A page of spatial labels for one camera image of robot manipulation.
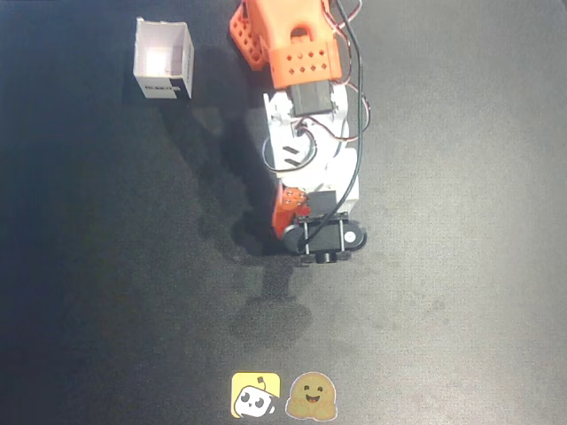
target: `orange 3d-printed part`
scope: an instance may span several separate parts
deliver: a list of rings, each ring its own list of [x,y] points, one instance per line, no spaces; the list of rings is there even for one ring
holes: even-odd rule
[[[339,80],[338,44],[324,11],[329,0],[243,0],[230,34],[252,70],[270,64],[276,89]]]
[[[284,231],[297,216],[306,216],[310,213],[311,208],[307,205],[307,194],[300,189],[285,188],[280,183],[274,215],[272,216],[272,228],[277,237],[282,238]]]

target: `hole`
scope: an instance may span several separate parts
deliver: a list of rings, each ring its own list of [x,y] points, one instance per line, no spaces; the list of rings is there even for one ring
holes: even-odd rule
[[[291,38],[302,37],[303,35],[309,35],[305,28],[295,28],[293,31],[291,31]]]

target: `yellow sticker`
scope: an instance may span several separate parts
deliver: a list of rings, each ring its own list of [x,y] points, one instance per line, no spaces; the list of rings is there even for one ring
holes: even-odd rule
[[[271,415],[280,397],[281,382],[271,372],[239,372],[232,376],[230,411],[235,418]]]

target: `white paper box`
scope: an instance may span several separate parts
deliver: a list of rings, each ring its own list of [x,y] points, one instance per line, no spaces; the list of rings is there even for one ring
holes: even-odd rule
[[[185,22],[137,19],[134,76],[152,99],[189,99],[195,48]]]

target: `black wire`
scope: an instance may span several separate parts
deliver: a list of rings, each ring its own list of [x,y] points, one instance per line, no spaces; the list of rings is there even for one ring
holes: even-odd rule
[[[345,8],[343,7],[340,0],[336,0],[338,12],[340,13],[341,17],[345,21],[345,27],[348,31],[348,34],[351,36],[353,41],[354,49],[356,50],[356,56],[358,58],[358,143],[357,143],[357,155],[356,155],[356,167],[354,168],[353,177],[351,181],[348,183],[346,187],[345,194],[343,197],[340,198],[335,208],[332,209],[331,212],[327,213],[322,219],[322,221],[317,225],[313,233],[309,235],[307,240],[301,242],[299,244],[299,252],[304,252],[306,245],[312,242],[315,237],[321,232],[321,230],[327,226],[329,221],[333,218],[333,216],[337,213],[337,211],[343,206],[346,199],[353,190],[354,184],[356,183],[356,178],[358,177],[358,173],[361,170],[361,161],[362,161],[362,135],[364,133],[364,125],[362,123],[362,110],[363,110],[363,100],[362,100],[362,83],[363,83],[363,72],[362,72],[362,57],[361,57],[361,46],[358,43],[358,39],[356,38],[356,34],[354,33],[353,27],[348,20],[348,15],[345,12]]]
[[[311,131],[302,127],[298,130],[298,135],[302,135],[303,133],[305,133],[307,135],[307,138],[309,139],[309,144],[310,144],[309,151],[313,152],[313,153],[311,155],[309,155],[307,157],[307,159],[304,160],[298,166],[295,166],[294,168],[286,168],[286,169],[282,169],[282,170],[278,170],[277,168],[273,168],[266,161],[266,145],[268,144],[268,141],[269,141],[269,135],[268,135],[268,137],[266,137],[266,140],[264,140],[264,144],[262,144],[262,159],[264,160],[264,165],[266,166],[266,168],[269,171],[271,171],[272,173],[291,173],[291,172],[294,172],[294,171],[302,170],[303,168],[305,168],[306,166],[308,166],[309,164],[311,164],[313,162],[313,160],[317,156],[317,141],[315,140],[315,137],[313,136],[313,133],[311,133]]]

